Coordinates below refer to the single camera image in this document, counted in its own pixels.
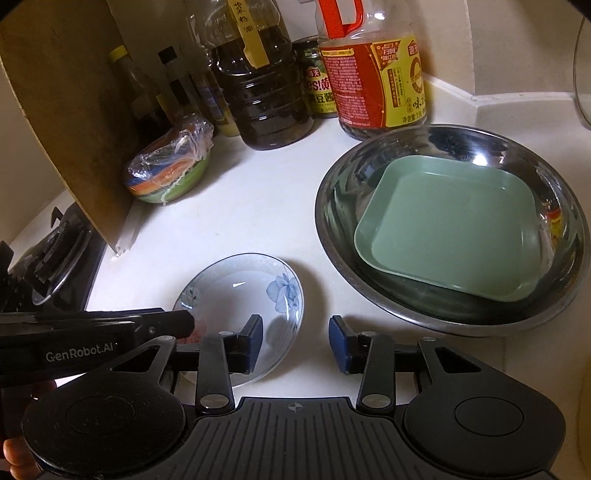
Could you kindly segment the person's left hand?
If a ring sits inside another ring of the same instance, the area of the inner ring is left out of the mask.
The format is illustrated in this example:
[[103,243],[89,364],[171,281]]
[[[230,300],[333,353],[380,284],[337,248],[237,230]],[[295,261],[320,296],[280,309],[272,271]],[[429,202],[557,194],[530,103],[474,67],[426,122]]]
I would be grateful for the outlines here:
[[54,380],[5,388],[1,395],[1,424],[8,422],[9,433],[2,434],[2,462],[14,479],[37,479],[41,473],[20,426],[28,405],[56,389]]

